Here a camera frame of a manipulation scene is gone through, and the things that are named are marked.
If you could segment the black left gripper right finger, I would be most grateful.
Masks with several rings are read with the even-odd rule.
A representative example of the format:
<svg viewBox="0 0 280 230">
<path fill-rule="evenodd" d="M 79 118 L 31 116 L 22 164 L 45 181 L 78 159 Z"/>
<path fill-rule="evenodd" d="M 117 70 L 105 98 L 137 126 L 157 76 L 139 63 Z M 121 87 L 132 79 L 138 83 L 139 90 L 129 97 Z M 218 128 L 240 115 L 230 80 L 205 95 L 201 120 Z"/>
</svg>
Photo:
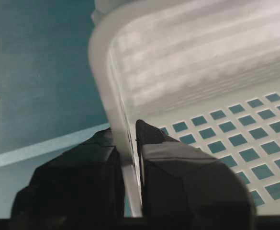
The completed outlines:
<svg viewBox="0 0 280 230">
<path fill-rule="evenodd" d="M 143 120 L 135 128 L 145 216 L 256 215 L 245 183 L 221 160 Z"/>
</svg>

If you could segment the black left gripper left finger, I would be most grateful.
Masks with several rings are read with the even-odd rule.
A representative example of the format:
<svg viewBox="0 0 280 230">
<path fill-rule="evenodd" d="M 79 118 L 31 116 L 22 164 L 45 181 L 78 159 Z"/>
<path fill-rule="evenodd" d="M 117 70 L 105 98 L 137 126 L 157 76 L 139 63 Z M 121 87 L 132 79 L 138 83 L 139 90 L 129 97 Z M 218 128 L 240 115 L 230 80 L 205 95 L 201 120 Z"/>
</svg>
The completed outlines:
<svg viewBox="0 0 280 230">
<path fill-rule="evenodd" d="M 11 218 L 124 216 L 125 186 L 110 128 L 38 166 L 15 196 Z"/>
</svg>

